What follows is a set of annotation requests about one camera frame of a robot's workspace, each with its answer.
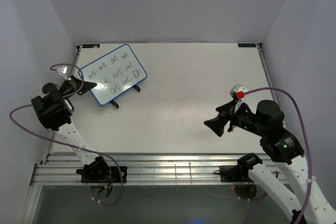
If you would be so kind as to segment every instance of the gray wall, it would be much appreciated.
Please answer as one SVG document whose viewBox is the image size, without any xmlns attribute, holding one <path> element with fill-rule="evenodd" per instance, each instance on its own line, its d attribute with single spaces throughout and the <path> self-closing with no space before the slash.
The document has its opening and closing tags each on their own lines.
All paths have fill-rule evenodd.
<svg viewBox="0 0 336 224">
<path fill-rule="evenodd" d="M 50 0 L 0 0 L 0 6 L 0 222 L 19 223 L 34 163 L 46 145 L 16 127 L 8 114 L 41 94 L 46 81 L 60 80 L 49 66 L 70 61 L 75 48 Z M 32 109 L 15 118 L 50 134 Z"/>
<path fill-rule="evenodd" d="M 312 151 L 313 173 L 336 207 L 336 0 L 286 0 L 265 43 L 274 86 L 299 103 Z M 287 127 L 302 140 L 298 116 L 280 95 Z"/>
<path fill-rule="evenodd" d="M 51 0 L 83 42 L 262 42 L 285 0 Z"/>
</svg>

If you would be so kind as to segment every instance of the purple cable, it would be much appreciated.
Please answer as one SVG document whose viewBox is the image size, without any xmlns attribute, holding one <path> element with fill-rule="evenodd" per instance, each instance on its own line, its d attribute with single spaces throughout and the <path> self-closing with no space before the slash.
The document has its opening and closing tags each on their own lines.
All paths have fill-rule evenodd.
<svg viewBox="0 0 336 224">
<path fill-rule="evenodd" d="M 237 197 L 235 196 L 225 196 L 225 195 L 218 195 L 218 194 L 213 194 L 213 193 L 209 193 L 211 196 L 214 197 L 218 197 L 218 198 L 224 198 L 224 199 L 237 199 Z M 261 200 L 261 198 L 263 197 L 263 195 L 257 197 L 257 198 L 253 198 L 253 199 L 247 199 L 247 198 L 240 198 L 241 200 L 245 200 L 245 201 L 258 201 Z"/>
<path fill-rule="evenodd" d="M 77 66 L 75 66 L 75 65 L 72 65 L 72 64 L 67 64 L 67 63 L 60 63 L 60 64 L 52 65 L 52 66 L 50 67 L 50 69 L 51 69 L 52 71 L 56 71 L 56 69 L 53 69 L 53 67 L 56 67 L 56 66 L 62 66 L 62 65 L 67 65 L 67 66 L 75 67 L 75 68 L 78 69 L 78 71 L 79 71 L 80 73 L 82 73 L 82 72 L 81 72 L 81 69 L 80 69 L 79 67 L 77 67 Z M 71 94 L 65 95 L 63 98 L 67 98 L 67 97 L 70 97 L 70 96 L 72 96 L 72 95 L 78 93 L 78 92 L 82 89 L 83 85 L 84 85 L 84 81 L 82 80 L 82 84 L 81 84 L 81 86 L 79 87 L 78 90 L 76 90 L 75 92 L 73 92 L 73 93 L 71 93 Z M 111 157 L 111 156 L 108 155 L 108 154 L 105 154 L 105 153 L 102 153 L 102 152 L 96 152 L 96 151 L 89 150 L 89 149 L 86 149 L 86 148 L 80 148 L 79 146 L 77 146 L 77 145 L 73 145 L 73 144 L 63 143 L 63 142 L 60 142 L 60 141 L 51 139 L 51 138 L 46 137 L 46 136 L 42 136 L 42 135 L 40 135 L 40 134 L 38 134 L 38 133 L 35 133 L 35 132 L 31 131 L 30 129 L 24 127 L 23 125 L 21 125 L 19 122 L 17 122 L 17 121 L 13 118 L 13 113 L 16 112 L 16 111 L 18 111 L 18 110 L 21 110 L 21 109 L 30 107 L 30 106 L 33 106 L 33 105 L 32 105 L 32 104 L 23 105 L 23 106 L 20 106 L 20 107 L 18 107 L 18 108 L 16 108 L 16 109 L 13 109 L 13 110 L 9 113 L 9 118 L 10 118 L 10 120 L 11 120 L 16 126 L 18 126 L 18 127 L 21 128 L 22 130 L 24 130 L 25 132 L 28 132 L 29 134 L 31 134 L 31 135 L 33 135 L 33 136 L 42 138 L 42 139 L 47 140 L 47 141 L 50 141 L 50 142 L 52 142 L 52 143 L 61 144 L 61 145 L 69 146 L 69 147 L 71 147 L 71 148 L 81 149 L 81 150 L 83 150 L 83 151 L 85 151 L 85 152 L 91 152 L 91 153 L 95 153 L 95 154 L 98 154 L 98 155 L 101 155 L 101 156 L 105 156 L 105 157 L 108 157 L 109 159 L 111 159 L 111 160 L 115 163 L 115 165 L 116 165 L 116 167 L 117 167 L 117 169 L 118 169 L 118 172 L 119 172 L 119 176 L 120 176 L 120 184 L 121 184 L 121 190 L 120 190 L 120 193 L 119 193 L 119 195 L 118 195 L 118 198 L 117 198 L 116 201 L 113 202 L 113 203 L 110 203 L 110 202 L 107 202 L 107 201 L 103 201 L 103 200 L 99 200 L 99 199 L 96 199 L 96 198 L 94 198 L 94 199 L 95 199 L 96 201 L 98 201 L 98 202 L 100 202 L 100 203 L 102 203 L 102 204 L 108 205 L 108 206 L 114 206 L 114 205 L 116 205 L 116 204 L 120 201 L 120 199 L 121 199 L 121 197 L 122 197 L 122 194 L 123 194 L 122 172 L 121 172 L 121 169 L 120 169 L 120 166 L 119 166 L 118 162 L 117 162 L 113 157 Z"/>
<path fill-rule="evenodd" d="M 54 69 L 54 67 L 57 67 L 57 66 L 63 66 L 63 65 L 65 65 L 65 66 L 71 66 L 71 67 L 77 68 L 78 71 L 81 73 L 81 75 L 84 76 L 82 70 L 81 70 L 79 67 L 77 67 L 76 65 L 73 65 L 73 64 L 68 64 L 68 63 L 60 63 L 60 64 L 52 65 L 52 66 L 50 67 L 50 70 L 51 70 L 51 71 L 57 71 L 57 69 Z M 82 79 L 82 83 L 81 83 L 79 89 L 77 89 L 75 92 L 73 92 L 73 93 L 71 93 L 71 94 L 67 94 L 67 95 L 63 96 L 63 98 L 68 98 L 68 97 L 73 96 L 74 94 L 77 94 L 77 93 L 83 88 L 83 86 L 84 86 L 84 80 Z"/>
<path fill-rule="evenodd" d="M 253 89 L 247 92 L 244 92 L 244 95 L 247 94 L 251 94 L 257 91 L 262 91 L 262 90 L 276 90 L 276 91 L 280 91 L 284 94 L 286 94 L 293 102 L 295 109 L 298 113 L 299 116 L 299 120 L 300 120 L 300 124 L 301 124 L 301 128 L 302 128 L 302 132 L 303 132 L 303 139 L 305 140 L 305 144 L 306 144 L 306 149 L 307 149 L 307 157 L 308 157 L 308 179 L 312 180 L 312 161 L 311 161 L 311 154 L 310 154 L 310 148 L 309 148 L 309 143 L 308 143 L 308 137 L 307 137 L 307 133 L 306 133 L 306 128 L 304 127 L 304 123 L 303 123 L 303 119 L 302 119 L 302 115 L 299 109 L 299 106 L 297 105 L 296 101 L 294 100 L 294 98 L 291 96 L 290 93 L 288 93 L 287 91 L 280 89 L 280 88 L 272 88 L 272 87 L 265 87 L 265 88 L 259 88 L 259 89 Z M 310 197 L 310 193 L 311 193 L 311 183 L 308 183 L 308 188 L 307 188 L 307 194 L 306 197 L 304 199 L 303 205 L 302 205 L 302 209 L 300 211 L 300 214 L 298 216 L 298 218 L 296 219 L 296 221 L 294 222 L 294 224 L 298 224 L 304 214 L 304 211 L 307 207 L 308 201 L 309 201 L 309 197 Z"/>
<path fill-rule="evenodd" d="M 18 111 L 18 110 L 21 110 L 21 109 L 24 109 L 24 108 L 27 108 L 27 107 L 30 107 L 30 106 L 33 106 L 33 105 L 28 104 L 28 105 L 24 105 L 24 106 L 18 107 L 18 108 L 16 108 L 16 109 L 13 109 L 13 110 L 9 113 L 9 118 L 11 119 L 11 121 L 12 121 L 13 123 L 15 123 L 19 128 L 21 128 L 21 129 L 24 130 L 25 132 L 28 132 L 28 133 L 31 134 L 31 135 L 34 135 L 34 136 L 36 136 L 36 137 L 42 138 L 42 139 L 44 139 L 44 140 L 47 140 L 47 141 L 50 141 L 50 142 L 53 142 L 53 143 L 56 143 L 56 144 L 61 144 L 61 145 L 69 146 L 69 147 L 71 147 L 71 148 L 79 149 L 79 146 L 77 146 L 77 145 L 68 144 L 68 143 L 63 143 L 63 142 L 60 142 L 60 141 L 51 139 L 51 138 L 46 137 L 46 136 L 42 136 L 42 135 L 40 135 L 40 134 L 38 134 L 38 133 L 35 133 L 35 132 L 31 131 L 30 129 L 27 129 L 26 127 L 24 127 L 24 126 L 21 125 L 20 123 L 18 123 L 18 122 L 13 118 L 13 113 L 14 113 L 15 111 Z M 113 202 L 113 203 L 109 203 L 109 202 L 107 202 L 107 201 L 103 201 L 103 200 L 101 200 L 100 202 L 103 203 L 103 204 L 105 204 L 105 205 L 109 205 L 109 206 L 114 206 L 114 205 L 116 205 L 116 204 L 120 201 L 121 196 L 122 196 L 122 194 L 123 194 L 122 173 L 121 173 L 121 169 L 120 169 L 119 164 L 117 163 L 117 161 L 116 161 L 113 157 L 111 157 L 111 156 L 108 155 L 108 154 L 105 154 L 105 153 L 102 153 L 102 152 L 96 152 L 96 151 L 89 150 L 89 149 L 86 149 L 86 148 L 81 148 L 81 150 L 82 150 L 82 151 L 85 151 L 85 152 L 91 152 L 91 153 L 95 153 L 95 154 L 98 154 L 98 155 L 101 155 L 101 156 L 108 157 L 109 159 L 111 159 L 111 160 L 115 163 L 115 165 L 116 165 L 116 167 L 117 167 L 117 169 L 118 169 L 118 172 L 119 172 L 119 176 L 120 176 L 120 183 L 121 183 L 121 191 L 120 191 L 120 194 L 119 194 L 118 198 L 116 199 L 116 201 Z"/>
<path fill-rule="evenodd" d="M 277 171 L 273 172 L 275 174 L 275 177 L 278 178 L 279 173 Z M 247 224 L 248 218 L 252 214 L 253 210 L 256 209 L 256 207 L 261 203 L 261 201 L 267 196 L 267 193 L 264 193 L 258 198 L 258 202 L 250 209 L 247 216 L 245 217 L 244 224 Z"/>
</svg>

